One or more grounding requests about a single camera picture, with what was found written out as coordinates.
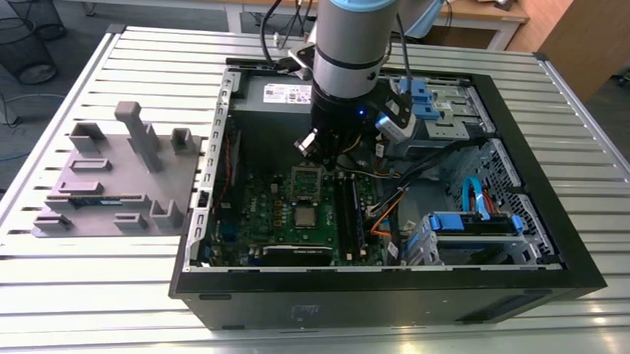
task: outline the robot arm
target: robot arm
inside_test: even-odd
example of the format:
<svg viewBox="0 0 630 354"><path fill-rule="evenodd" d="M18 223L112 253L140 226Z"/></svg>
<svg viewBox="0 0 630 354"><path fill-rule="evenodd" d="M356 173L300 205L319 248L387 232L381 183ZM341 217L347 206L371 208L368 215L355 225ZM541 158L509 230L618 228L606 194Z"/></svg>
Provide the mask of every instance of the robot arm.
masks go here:
<svg viewBox="0 0 630 354"><path fill-rule="evenodd" d="M443 1L429 1L419 19L424 26L432 24ZM312 124L295 146L331 170L363 134L376 136L380 131L389 139L403 139L413 116L408 93L393 91L379 79L399 0L323 0L317 11Z"/></svg>

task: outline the power supply label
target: power supply label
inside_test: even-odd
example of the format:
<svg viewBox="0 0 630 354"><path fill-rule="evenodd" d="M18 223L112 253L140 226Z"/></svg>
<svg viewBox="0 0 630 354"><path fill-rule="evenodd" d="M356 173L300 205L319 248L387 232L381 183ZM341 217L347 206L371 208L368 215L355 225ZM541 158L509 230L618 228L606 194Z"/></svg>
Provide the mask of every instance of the power supply label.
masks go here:
<svg viewBox="0 0 630 354"><path fill-rule="evenodd" d="M281 85L269 83L264 85L264 103L311 104L311 85Z"/></svg>

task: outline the blue drive bracket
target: blue drive bracket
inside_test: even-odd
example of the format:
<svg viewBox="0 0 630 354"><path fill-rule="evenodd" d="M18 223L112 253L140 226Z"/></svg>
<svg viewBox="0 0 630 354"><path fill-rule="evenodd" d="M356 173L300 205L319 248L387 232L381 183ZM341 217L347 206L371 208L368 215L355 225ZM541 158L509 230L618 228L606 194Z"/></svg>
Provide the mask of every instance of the blue drive bracket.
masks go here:
<svg viewBox="0 0 630 354"><path fill-rule="evenodd" d="M407 79L400 80L400 91L404 91L407 87ZM413 106L411 112L417 119L437 120L441 115L440 112L433 108L432 105L433 94L425 88L425 82L421 80L411 81L411 101Z"/></svg>
<svg viewBox="0 0 630 354"><path fill-rule="evenodd" d="M429 216L431 230L463 231L461 216L457 214L435 214Z"/></svg>

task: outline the motherboard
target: motherboard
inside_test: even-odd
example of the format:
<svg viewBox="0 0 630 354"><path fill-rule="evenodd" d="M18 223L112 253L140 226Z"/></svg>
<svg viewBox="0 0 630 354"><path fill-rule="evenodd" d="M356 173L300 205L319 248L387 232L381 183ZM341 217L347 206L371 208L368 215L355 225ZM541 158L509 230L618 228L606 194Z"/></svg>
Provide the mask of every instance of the motherboard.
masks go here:
<svg viewBox="0 0 630 354"><path fill-rule="evenodd" d="M273 175L248 174L237 222L216 226L212 250L225 266L380 266L381 242L365 242L373 181L301 164Z"/></svg>

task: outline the black cable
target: black cable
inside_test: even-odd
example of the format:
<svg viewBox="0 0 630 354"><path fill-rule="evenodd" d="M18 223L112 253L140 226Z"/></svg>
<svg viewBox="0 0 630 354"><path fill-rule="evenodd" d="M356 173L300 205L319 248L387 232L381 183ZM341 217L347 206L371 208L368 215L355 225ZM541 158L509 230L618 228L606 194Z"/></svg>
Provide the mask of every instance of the black cable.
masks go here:
<svg viewBox="0 0 630 354"><path fill-rule="evenodd" d="M284 27L280 28L276 32L280 34L281 32L284 32L284 30L288 28L288 25L291 24L291 20L293 19L293 16L291 16L291 18L288 19L287 21L287 24L284 24Z"/></svg>
<svg viewBox="0 0 630 354"><path fill-rule="evenodd" d="M304 35L304 25L308 20L308 14L311 12L311 6L313 5L313 0L308 0L308 6L305 7L304 21L301 22L301 27L299 29L299 35Z"/></svg>
<svg viewBox="0 0 630 354"><path fill-rule="evenodd" d="M389 203L393 198L400 194L404 189L409 186L411 179L443 162L443 160L453 153L455 151L468 148L469 146L476 146L487 142L487 138L475 138L465 141L452 142L444 146L439 151L427 155L423 159L415 162L404 171L403 175L395 181L395 186L391 189L391 192L387 195L383 195L379 203L376 203L376 209L381 208L383 205Z"/></svg>
<svg viewBox="0 0 630 354"><path fill-rule="evenodd" d="M281 0L275 0L273 5L268 8L268 11L263 17L263 21L260 23L260 46L263 48L264 59L267 60L267 64L269 66L273 66L273 60L272 60L272 56L268 54L267 41L264 40L264 29L267 27L268 18L273 14L273 11L276 11L276 8L280 2Z"/></svg>
<svg viewBox="0 0 630 354"><path fill-rule="evenodd" d="M4 98L4 94L0 92L0 101L1 101L1 109L2 109L2 114L4 114L4 121L5 121L5 125L6 127L9 127L9 129L14 129L20 126L21 124L21 121L20 121L20 118L16 118L16 120L13 121L13 123L9 123L9 109L6 108L6 101L5 101L5 98Z"/></svg>
<svg viewBox="0 0 630 354"><path fill-rule="evenodd" d="M403 21L400 20L400 14L395 14L395 22L397 22L397 29L400 31L400 45L403 46L403 60L404 60L404 72L407 73L407 92L411 94L411 67L409 57L407 55L407 39L404 35Z"/></svg>
<svg viewBox="0 0 630 354"><path fill-rule="evenodd" d="M400 34L396 31L392 31L389 38L400 38ZM404 39L407 39L407 43L409 44L421 44L421 40L419 38L413 38L407 35L404 36Z"/></svg>
<svg viewBox="0 0 630 354"><path fill-rule="evenodd" d="M300 9L301 9L301 5L297 5L296 8L295 8L295 14L293 14L293 16L291 17L291 20L289 20L291 25L288 27L287 34L284 35L283 43L277 47L279 50L284 49L284 46L287 45L288 36L291 35L291 31L293 30L295 19L299 18L299 10Z"/></svg>
<svg viewBox="0 0 630 354"><path fill-rule="evenodd" d="M448 16L445 18L445 29L444 29L444 35L443 35L443 39L441 39L441 44L445 43L445 40L448 38L448 34L451 33L451 27L452 27L452 6L451 6L451 2L448 0L445 0L445 6L448 8Z"/></svg>
<svg viewBox="0 0 630 354"><path fill-rule="evenodd" d="M301 20L301 16L299 15L299 8L300 7L301 7L301 4L299 3L299 0L295 0L295 9L296 9L295 13L297 14L297 23L299 23L299 26L303 27L305 19Z"/></svg>
<svg viewBox="0 0 630 354"><path fill-rule="evenodd" d="M387 42L387 61L392 57L392 37L389 36L389 40Z"/></svg>

